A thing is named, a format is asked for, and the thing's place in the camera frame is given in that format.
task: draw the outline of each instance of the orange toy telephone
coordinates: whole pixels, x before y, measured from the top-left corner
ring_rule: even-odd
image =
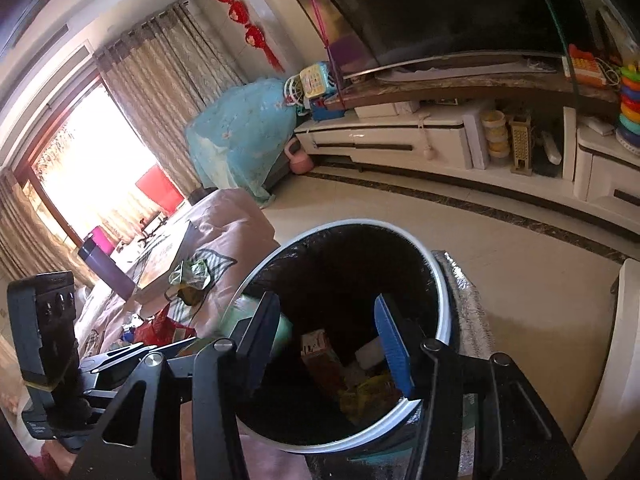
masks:
[[[595,57],[590,52],[579,50],[574,44],[569,45],[569,56],[574,66],[575,78],[580,83],[586,85],[604,88],[607,86],[607,79],[602,73],[602,69],[596,62]],[[562,66],[564,67],[564,76],[571,79],[569,71],[569,63],[565,56],[562,56]]]

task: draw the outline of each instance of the metal screw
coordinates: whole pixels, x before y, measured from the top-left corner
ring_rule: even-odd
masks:
[[[225,354],[232,350],[234,347],[234,342],[231,339],[218,339],[215,343],[213,343],[213,348],[216,349],[217,352],[221,354]]]
[[[427,339],[427,341],[420,343],[420,346],[423,352],[437,352],[442,348],[442,343],[437,339]]]
[[[507,354],[503,354],[502,352],[498,352],[492,356],[494,363],[499,366],[509,366],[513,361]]]
[[[151,352],[145,357],[144,362],[147,366],[158,366],[163,359],[164,356],[160,352]]]

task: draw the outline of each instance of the red chair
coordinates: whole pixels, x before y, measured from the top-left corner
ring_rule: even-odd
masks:
[[[174,186],[174,183],[164,174],[160,166],[154,164],[136,182],[136,187],[150,200],[157,203],[167,214],[171,216],[184,201],[182,193]]]

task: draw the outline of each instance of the purple thermos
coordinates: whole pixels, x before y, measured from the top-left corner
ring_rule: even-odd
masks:
[[[98,277],[111,287],[123,300],[128,300],[136,288],[136,283],[116,265],[89,235],[82,247],[78,249],[80,256]]]

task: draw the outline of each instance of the black trash bag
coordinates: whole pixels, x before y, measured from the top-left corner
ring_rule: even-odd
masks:
[[[338,404],[318,389],[300,358],[300,338],[323,328],[343,365],[378,336],[375,298],[392,294],[400,312],[433,337],[438,292],[430,267],[406,238],[370,224],[315,232],[269,261],[243,293],[280,298],[292,322],[289,345],[267,366],[254,396],[240,406],[240,420],[261,436],[296,446],[325,444],[356,433]]]

